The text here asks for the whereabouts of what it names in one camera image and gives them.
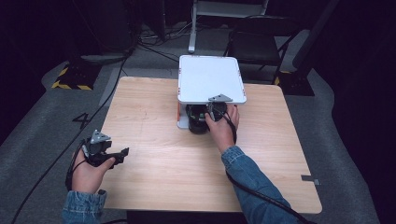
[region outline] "black curtain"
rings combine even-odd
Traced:
[[[0,2],[0,145],[45,92],[41,78],[64,61],[42,2]]]
[[[396,6],[341,0],[318,37],[315,69],[334,92],[332,117],[381,223],[396,205]]]

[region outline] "black cable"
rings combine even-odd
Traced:
[[[175,39],[179,39],[179,38],[181,38],[183,35],[187,35],[186,34],[186,32],[187,32],[187,28],[190,26],[192,24],[192,21],[191,22],[189,22],[189,23],[187,23],[185,26],[183,26],[183,27],[181,27],[181,28],[165,28],[165,29],[171,29],[171,31],[170,32],[168,32],[168,33],[166,33],[164,36],[165,36],[165,40],[164,41],[162,41],[157,35],[155,35],[155,34],[153,34],[153,33],[151,33],[149,30],[143,30],[142,31],[142,33],[143,32],[147,32],[148,33],[148,36],[140,36],[139,37],[139,40],[140,40],[140,43],[141,44],[143,44],[143,45],[146,45],[146,46],[160,46],[160,45],[162,45],[162,44],[164,44],[164,43],[166,43],[167,41],[169,41],[169,40],[175,40]],[[142,39],[147,39],[147,38],[155,38],[155,42],[154,43],[148,43],[148,42],[144,42]]]
[[[131,56],[132,52],[128,52],[127,54],[117,57],[117,58],[111,58],[111,59],[101,59],[101,60],[91,60],[91,59],[84,59],[81,58],[85,63],[89,65],[109,65],[113,63],[119,63],[122,62],[123,60],[129,58]]]
[[[128,220],[127,219],[117,219],[117,220],[113,220],[113,221],[104,222],[102,224],[113,224],[113,223],[119,223],[119,222],[128,222]]]
[[[153,51],[153,52],[155,52],[155,53],[158,53],[158,54],[162,55],[163,57],[165,57],[165,58],[167,58],[167,59],[170,59],[170,60],[172,60],[172,61],[178,63],[178,60],[175,60],[175,59],[173,59],[173,58],[171,58],[171,57],[168,57],[168,56],[164,55],[163,53],[161,53],[161,52],[159,52],[159,51],[157,51],[157,50],[155,50],[155,49],[148,48],[148,47],[146,47],[146,46],[144,46],[144,45],[142,45],[142,44],[138,44],[138,45],[141,46],[141,47],[143,47],[143,48],[145,48],[145,49],[148,49],[148,50],[150,50],[150,51]]]
[[[73,173],[76,171],[76,169],[82,164],[82,163],[84,163],[85,161],[81,161],[79,164],[77,164],[76,165],[76,167],[73,169]]]
[[[73,173],[73,172],[76,170],[76,168],[77,168],[80,164],[82,164],[82,162],[79,163],[79,164],[76,166],[76,168],[73,169],[74,163],[75,163],[76,158],[77,158],[77,156],[78,156],[78,151],[79,151],[79,149],[82,147],[83,144],[84,144],[84,141],[81,141],[81,142],[79,143],[79,145],[78,145],[78,147],[77,147],[77,149],[76,149],[76,151],[75,151],[75,154],[73,155],[73,158],[72,158],[72,160],[70,161],[70,165],[69,165],[69,169],[67,170],[67,173]]]
[[[219,111],[216,108],[213,108],[213,110],[216,110],[219,114],[221,114],[223,116],[223,118],[225,120],[227,120],[228,125],[230,125],[231,130],[233,131],[233,143],[236,144],[236,127],[233,124],[233,122],[231,121],[230,115],[227,112],[223,113],[222,111]]]
[[[125,76],[128,77],[128,73],[126,73],[126,72],[123,70],[123,68],[122,68],[122,72],[125,74]]]
[[[143,50],[143,51],[146,51],[146,52],[152,52],[152,50],[148,50],[148,49],[141,49],[141,48],[138,48],[138,49]],[[175,58],[179,58],[179,56],[177,56],[176,54],[166,53],[166,52],[159,51],[159,50],[155,50],[155,52],[156,52],[156,53],[159,52],[159,53],[162,53],[162,54],[167,54],[167,55],[173,56],[173,57],[175,57]]]
[[[119,82],[120,79],[120,74],[121,74],[121,70],[122,67],[124,66],[125,62],[126,62],[127,58],[124,59],[124,61],[122,62],[121,66],[120,66],[120,71],[119,71],[119,75],[117,77],[117,81],[116,84],[113,87],[113,90],[111,91],[111,93],[107,96],[107,98],[105,99],[105,101],[102,103],[102,105],[95,111],[95,113],[91,116],[91,118],[85,123],[85,125],[77,132],[77,134],[73,137],[73,139],[67,144],[67,146],[62,150],[61,154],[59,154],[59,156],[55,159],[55,161],[49,166],[49,168],[44,172],[44,174],[42,176],[40,176],[40,178],[37,180],[37,182],[35,182],[35,185],[31,188],[31,190],[29,191],[29,193],[26,195],[26,197],[23,199],[23,202],[21,203],[20,207],[18,208],[16,214],[14,215],[14,218],[12,218],[11,223],[14,224],[15,221],[17,220],[18,215],[20,214],[22,208],[24,207],[24,205],[26,204],[27,200],[30,198],[30,196],[32,195],[32,193],[35,191],[35,189],[37,188],[38,184],[44,179],[44,177],[50,172],[50,170],[52,169],[52,167],[56,164],[56,162],[62,157],[62,155],[66,152],[67,149],[70,148],[70,146],[76,141],[76,139],[79,137],[79,135],[82,133],[82,131],[84,131],[84,129],[90,124],[91,120],[97,115],[97,113],[99,113],[99,111],[105,106],[105,104],[107,103],[108,99],[110,99],[111,95],[113,94],[114,90],[117,87],[117,84]]]
[[[98,44],[100,44],[103,48],[108,49],[109,51],[112,51],[112,52],[121,52],[121,51],[125,51],[125,50],[126,50],[126,51],[129,51],[129,50],[131,50],[131,49],[134,48],[134,44],[135,44],[134,40],[132,40],[131,46],[128,47],[127,49],[117,49],[116,47],[113,47],[113,46],[110,47],[110,46],[105,45],[105,44],[99,39],[99,37],[96,35],[96,33],[93,31],[93,29],[91,28],[91,26],[88,24],[87,19],[85,18],[84,14],[83,14],[82,11],[80,10],[79,6],[76,4],[75,0],[73,0],[72,2],[73,2],[74,7],[76,8],[76,10],[78,11],[79,16],[80,16],[80,17],[82,18],[82,20],[84,21],[85,26],[87,27],[87,29],[90,31],[90,33],[91,33],[92,36],[95,38],[95,40],[98,42]]]
[[[268,203],[271,203],[271,204],[273,204],[273,205],[275,205],[275,206],[277,206],[277,207],[279,207],[279,208],[285,210],[286,212],[288,212],[288,213],[292,214],[293,216],[297,217],[297,218],[298,218],[301,222],[303,222],[304,224],[315,224],[315,222],[306,220],[303,216],[301,216],[300,214],[298,214],[296,211],[294,211],[294,210],[291,209],[290,207],[286,206],[285,204],[280,203],[280,202],[278,202],[277,200],[275,200],[275,199],[273,199],[273,198],[271,198],[271,197],[268,197],[268,196],[265,195],[265,194],[259,193],[258,191],[255,191],[255,190],[250,189],[250,188],[248,188],[248,187],[246,187],[246,186],[243,186],[242,184],[240,184],[240,183],[238,183],[236,180],[234,180],[234,179],[228,174],[228,172],[226,172],[226,175],[227,175],[228,179],[229,179],[234,185],[236,185],[238,188],[244,190],[245,192],[247,192],[247,193],[249,193],[249,194],[252,194],[252,195],[254,195],[254,196],[256,196],[256,197],[258,197],[258,198],[260,198],[260,199],[262,199],[262,200],[267,201]]]

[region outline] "jacket cuff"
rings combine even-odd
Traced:
[[[221,154],[221,160],[224,163],[226,170],[232,165],[232,163],[239,157],[245,156],[245,153],[238,146],[227,148],[223,154]]]
[[[98,194],[70,190],[67,193],[64,210],[81,213],[101,213],[105,206],[107,192],[99,190]]]

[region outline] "wooden table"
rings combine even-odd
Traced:
[[[238,106],[240,146],[299,213],[316,214],[321,204],[282,90],[245,84],[247,102]],[[209,134],[177,127],[177,80],[123,77],[102,133],[123,164],[106,173],[101,189],[106,208],[151,211],[240,212],[220,154]]]

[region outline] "metal bracket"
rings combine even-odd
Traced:
[[[232,100],[233,99],[223,94],[213,96],[208,99],[210,102],[231,102]]]
[[[111,137],[107,136],[103,133],[98,132],[97,130],[93,131],[92,138],[91,138],[91,144],[96,144],[100,142],[105,142],[107,140],[110,140]]]
[[[314,182],[315,185],[321,185],[320,181],[318,179],[315,179],[314,177],[312,177],[312,175],[301,175],[301,180],[312,181],[312,182]]]

